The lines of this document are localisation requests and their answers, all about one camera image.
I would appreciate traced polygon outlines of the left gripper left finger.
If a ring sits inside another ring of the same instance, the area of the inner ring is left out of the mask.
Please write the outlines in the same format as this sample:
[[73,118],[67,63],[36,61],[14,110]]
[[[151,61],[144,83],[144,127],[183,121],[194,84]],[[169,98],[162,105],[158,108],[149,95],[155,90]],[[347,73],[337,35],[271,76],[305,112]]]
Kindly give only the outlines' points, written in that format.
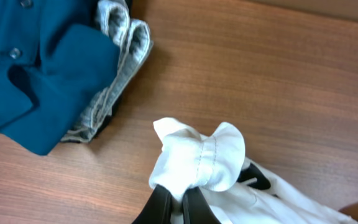
[[132,224],[171,224],[172,195],[157,185],[147,203]]

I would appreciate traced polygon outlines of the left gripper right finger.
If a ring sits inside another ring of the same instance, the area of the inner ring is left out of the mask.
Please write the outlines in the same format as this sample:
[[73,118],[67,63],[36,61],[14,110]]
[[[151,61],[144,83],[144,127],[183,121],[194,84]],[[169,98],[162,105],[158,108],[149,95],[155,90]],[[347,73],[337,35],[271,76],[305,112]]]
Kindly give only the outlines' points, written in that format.
[[199,187],[188,189],[183,197],[184,224],[220,224]]

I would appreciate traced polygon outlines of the white t-shirt black print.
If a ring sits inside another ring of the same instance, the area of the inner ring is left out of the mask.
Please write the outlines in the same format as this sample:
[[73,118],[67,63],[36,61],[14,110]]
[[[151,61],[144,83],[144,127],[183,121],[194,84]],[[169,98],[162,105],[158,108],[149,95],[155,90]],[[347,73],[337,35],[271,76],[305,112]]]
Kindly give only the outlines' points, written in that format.
[[175,118],[154,121],[162,152],[150,175],[152,189],[172,195],[169,223],[184,223],[187,190],[199,189],[207,211],[219,223],[356,223],[309,198],[274,172],[246,156],[245,140],[232,124],[205,136]]

